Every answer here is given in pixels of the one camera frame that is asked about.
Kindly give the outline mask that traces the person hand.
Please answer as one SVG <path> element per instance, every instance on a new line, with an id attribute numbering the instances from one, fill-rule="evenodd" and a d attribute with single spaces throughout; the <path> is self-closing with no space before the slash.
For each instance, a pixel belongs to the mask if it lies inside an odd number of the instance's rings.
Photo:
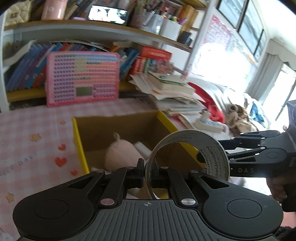
<path id="1" fill-rule="evenodd" d="M 295 183 L 295 173 L 290 172 L 284 175 L 280 175 L 274 178 L 266 179 L 267 186 L 271 191 L 272 197 L 278 201 L 283 202 L 287 199 L 286 191 L 284 190 L 284 185 Z"/>

